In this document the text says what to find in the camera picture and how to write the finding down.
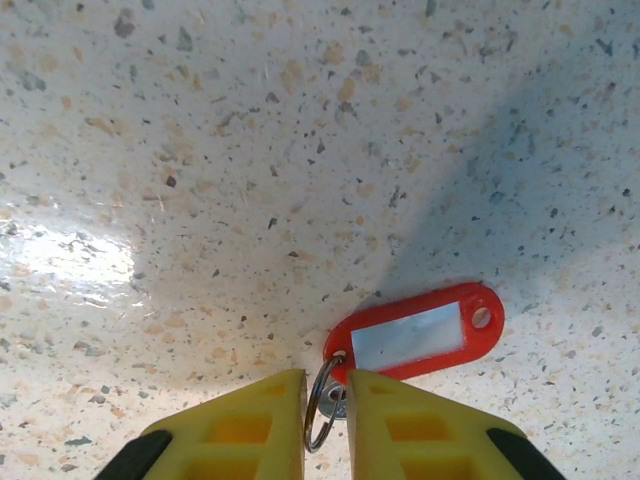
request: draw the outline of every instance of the speckled floor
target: speckled floor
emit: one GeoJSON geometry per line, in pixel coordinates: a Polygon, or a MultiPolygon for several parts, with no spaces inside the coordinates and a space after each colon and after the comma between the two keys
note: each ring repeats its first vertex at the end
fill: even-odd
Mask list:
{"type": "MultiPolygon", "coordinates": [[[[162,416],[315,374],[359,306],[468,279],[503,339],[413,383],[569,478],[640,474],[639,2],[0,12],[0,478],[90,478],[162,416]]],[[[337,430],[307,478],[349,477],[337,430]]]]}

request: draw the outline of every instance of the metal split ring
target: metal split ring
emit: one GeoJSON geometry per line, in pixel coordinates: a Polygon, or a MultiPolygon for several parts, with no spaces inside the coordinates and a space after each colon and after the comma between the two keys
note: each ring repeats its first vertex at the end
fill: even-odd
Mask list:
{"type": "Polygon", "coordinates": [[[322,368],[318,372],[318,376],[316,377],[315,382],[313,382],[313,387],[311,388],[311,395],[309,395],[309,403],[307,404],[307,413],[304,416],[304,446],[306,447],[309,453],[315,453],[320,449],[322,444],[327,439],[327,436],[331,431],[331,426],[333,425],[333,422],[336,419],[336,412],[338,410],[340,397],[342,396],[344,387],[342,387],[342,390],[340,390],[340,393],[338,394],[338,397],[337,397],[338,399],[336,400],[336,403],[333,407],[333,412],[331,413],[331,417],[329,418],[329,421],[324,422],[324,424],[320,428],[320,433],[318,433],[318,436],[315,439],[312,438],[313,420],[316,417],[316,410],[318,408],[318,402],[320,401],[320,395],[322,394],[322,390],[324,390],[324,387],[327,383],[327,379],[329,378],[329,374],[331,373],[331,370],[333,370],[333,368],[336,365],[340,365],[344,363],[345,360],[346,360],[346,357],[343,354],[341,353],[334,354],[333,357],[329,358],[326,362],[324,362],[324,365],[322,365],[322,368]]]}

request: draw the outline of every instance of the red key tag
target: red key tag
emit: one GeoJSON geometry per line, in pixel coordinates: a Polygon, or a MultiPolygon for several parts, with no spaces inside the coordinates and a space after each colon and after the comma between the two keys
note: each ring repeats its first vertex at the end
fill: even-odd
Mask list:
{"type": "Polygon", "coordinates": [[[404,380],[486,355],[504,327],[498,295],[464,283],[356,312],[329,334],[324,358],[345,352],[331,375],[340,383],[362,368],[404,380]]]}

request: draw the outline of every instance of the black rubber pad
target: black rubber pad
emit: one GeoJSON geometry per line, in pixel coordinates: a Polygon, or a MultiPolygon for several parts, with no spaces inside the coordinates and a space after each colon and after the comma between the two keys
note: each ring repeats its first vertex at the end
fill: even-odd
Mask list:
{"type": "Polygon", "coordinates": [[[95,480],[142,480],[172,438],[170,432],[157,430],[131,440],[95,480]]]}

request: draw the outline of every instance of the white label insert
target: white label insert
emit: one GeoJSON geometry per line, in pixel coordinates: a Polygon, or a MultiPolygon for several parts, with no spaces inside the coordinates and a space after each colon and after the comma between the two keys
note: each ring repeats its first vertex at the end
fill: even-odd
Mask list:
{"type": "Polygon", "coordinates": [[[460,304],[351,332],[356,368],[380,371],[464,347],[460,304]]]}

